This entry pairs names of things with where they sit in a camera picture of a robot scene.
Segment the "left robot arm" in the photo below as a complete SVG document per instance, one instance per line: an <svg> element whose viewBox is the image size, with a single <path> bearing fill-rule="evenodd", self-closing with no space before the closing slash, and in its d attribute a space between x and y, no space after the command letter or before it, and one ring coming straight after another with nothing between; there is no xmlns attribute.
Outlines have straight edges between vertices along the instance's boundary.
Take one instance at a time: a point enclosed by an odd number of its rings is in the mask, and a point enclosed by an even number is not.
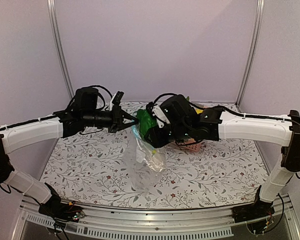
<svg viewBox="0 0 300 240"><path fill-rule="evenodd" d="M76 90L64 110L11 125L0 126L0 185L32 198L39 204L39 213L65 222L78 221L84 216L83 208L74 201L63 203L58 193L47 183L15 169L9 154L15 150L46 140L61 139L82 133L85 128L107 129L109 133L125 130L138 123L138 119L122 110L120 103L124 95L118 91L110 97L109 108L97 106L100 85Z"/></svg>

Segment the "clear zip top bag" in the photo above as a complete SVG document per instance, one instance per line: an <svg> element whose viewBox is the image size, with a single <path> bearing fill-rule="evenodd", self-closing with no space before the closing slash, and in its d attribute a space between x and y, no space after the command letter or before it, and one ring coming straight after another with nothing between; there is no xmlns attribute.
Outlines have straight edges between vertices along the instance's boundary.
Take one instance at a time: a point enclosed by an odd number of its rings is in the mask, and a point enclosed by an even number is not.
<svg viewBox="0 0 300 240"><path fill-rule="evenodd" d="M155 190L155 185L167 168L165 153L145 142L138 126L135 125L131 127L123 160L130 175L132 188L143 195Z"/></svg>

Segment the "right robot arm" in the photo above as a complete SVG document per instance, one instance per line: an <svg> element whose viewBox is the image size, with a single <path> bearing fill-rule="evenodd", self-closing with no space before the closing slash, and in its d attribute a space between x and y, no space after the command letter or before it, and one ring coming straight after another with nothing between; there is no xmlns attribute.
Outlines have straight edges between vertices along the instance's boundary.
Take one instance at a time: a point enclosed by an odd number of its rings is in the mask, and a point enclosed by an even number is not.
<svg viewBox="0 0 300 240"><path fill-rule="evenodd" d="M257 115L235 112L225 106L200 107L181 94L167 93L165 101L149 102L137 112L141 137L152 147L171 142L243 139L281 147L268 179L258 187L253 203L232 209L235 222L250 221L274 212L277 194L300 173L300 114Z"/></svg>

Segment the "toy bok choy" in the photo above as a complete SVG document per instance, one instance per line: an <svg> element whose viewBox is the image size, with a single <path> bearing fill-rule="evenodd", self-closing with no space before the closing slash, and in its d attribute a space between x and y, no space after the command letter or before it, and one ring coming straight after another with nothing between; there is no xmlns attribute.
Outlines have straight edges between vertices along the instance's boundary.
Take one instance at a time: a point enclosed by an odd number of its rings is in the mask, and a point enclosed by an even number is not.
<svg viewBox="0 0 300 240"><path fill-rule="evenodd" d="M138 131L142 138L145 137L149 129L157 126L157 120L146 109L138 109L136 118L139 122Z"/></svg>

